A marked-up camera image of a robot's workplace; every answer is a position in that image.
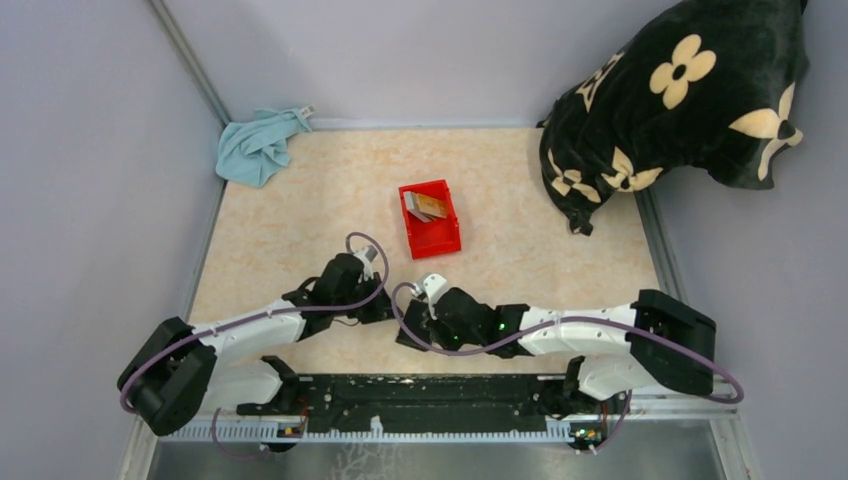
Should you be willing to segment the red plastic bin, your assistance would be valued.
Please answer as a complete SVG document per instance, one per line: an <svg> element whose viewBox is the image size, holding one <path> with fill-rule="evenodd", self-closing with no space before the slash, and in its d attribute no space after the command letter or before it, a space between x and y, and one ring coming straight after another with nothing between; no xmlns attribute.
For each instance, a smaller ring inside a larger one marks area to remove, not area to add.
<svg viewBox="0 0 848 480"><path fill-rule="evenodd" d="M459 219L444 179L399 187L398 195L413 260L461 250Z"/></svg>

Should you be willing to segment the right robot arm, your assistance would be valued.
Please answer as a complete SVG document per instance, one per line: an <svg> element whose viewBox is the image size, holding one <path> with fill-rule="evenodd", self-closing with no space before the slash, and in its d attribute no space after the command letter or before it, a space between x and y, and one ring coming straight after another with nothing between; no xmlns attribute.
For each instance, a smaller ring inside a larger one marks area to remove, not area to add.
<svg viewBox="0 0 848 480"><path fill-rule="evenodd" d="M528 304L490 306L457 288L420 292L407 308L422 318L423 339L400 313L400 328L425 350L501 358L567 354L563 398L576 412L623 391L659 385L700 397L713 392L716 323L654 289L636 301L596 310Z"/></svg>

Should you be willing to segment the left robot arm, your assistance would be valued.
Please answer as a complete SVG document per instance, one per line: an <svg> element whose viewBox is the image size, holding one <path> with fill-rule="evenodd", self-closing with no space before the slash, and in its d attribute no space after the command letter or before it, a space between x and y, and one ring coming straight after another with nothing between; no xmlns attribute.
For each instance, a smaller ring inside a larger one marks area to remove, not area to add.
<svg viewBox="0 0 848 480"><path fill-rule="evenodd" d="M161 322L117 380L123 408L157 436L170 435L203 412L285 414L300 399L297 376L273 347L294 344L342 317L361 323L391 313L369 246L336 255L318 277L241 317L192 326Z"/></svg>

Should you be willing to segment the stack of credit cards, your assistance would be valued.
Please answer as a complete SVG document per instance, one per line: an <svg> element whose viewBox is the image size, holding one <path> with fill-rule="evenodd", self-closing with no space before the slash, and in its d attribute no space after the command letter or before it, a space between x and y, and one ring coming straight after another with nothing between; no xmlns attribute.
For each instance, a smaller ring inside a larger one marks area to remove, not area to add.
<svg viewBox="0 0 848 480"><path fill-rule="evenodd" d="M406 211L423 223L446 219L449 211L444 201L437 198L406 191L402 194Z"/></svg>

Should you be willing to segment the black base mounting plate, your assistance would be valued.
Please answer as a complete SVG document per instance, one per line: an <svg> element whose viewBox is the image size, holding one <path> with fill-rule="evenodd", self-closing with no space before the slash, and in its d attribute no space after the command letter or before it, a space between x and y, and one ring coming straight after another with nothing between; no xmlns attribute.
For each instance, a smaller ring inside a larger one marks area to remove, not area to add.
<svg viewBox="0 0 848 480"><path fill-rule="evenodd" d="M302 375L266 403L241 403L242 416L292 415L309 433L358 433L378 418L387 433L540 432L546 422L619 414L620 394L601 402L562 375Z"/></svg>

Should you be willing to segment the light blue cloth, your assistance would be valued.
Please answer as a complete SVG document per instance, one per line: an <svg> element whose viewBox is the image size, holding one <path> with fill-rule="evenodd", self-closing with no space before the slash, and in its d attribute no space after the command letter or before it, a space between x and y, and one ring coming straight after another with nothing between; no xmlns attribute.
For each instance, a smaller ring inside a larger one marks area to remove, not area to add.
<svg viewBox="0 0 848 480"><path fill-rule="evenodd" d="M228 182L261 188L291 161L288 139L309 133L314 105L287 110L257 109L248 122L231 122L223 130L215 173Z"/></svg>

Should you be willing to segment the black floral blanket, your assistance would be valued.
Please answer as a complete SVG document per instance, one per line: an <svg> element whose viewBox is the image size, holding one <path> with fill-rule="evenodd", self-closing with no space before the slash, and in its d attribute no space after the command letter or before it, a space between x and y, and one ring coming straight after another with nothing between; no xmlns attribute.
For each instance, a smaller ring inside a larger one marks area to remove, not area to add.
<svg viewBox="0 0 848 480"><path fill-rule="evenodd" d="M803 1L682 1L647 23L540 122L544 188L571 216L679 167L768 190L797 146L791 120L809 60Z"/></svg>

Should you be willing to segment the aluminium front rail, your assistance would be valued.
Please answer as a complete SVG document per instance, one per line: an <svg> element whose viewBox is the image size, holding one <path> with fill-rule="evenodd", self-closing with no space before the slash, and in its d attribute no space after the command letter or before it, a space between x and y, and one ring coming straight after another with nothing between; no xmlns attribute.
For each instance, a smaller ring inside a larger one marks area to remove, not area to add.
<svg viewBox="0 0 848 480"><path fill-rule="evenodd" d="M598 447L628 420L736 416L725 384L717 402L647 388L598 401L561 375L300 375L261 403L205 407L185 400L140 422L160 438L266 445L307 443L557 443Z"/></svg>

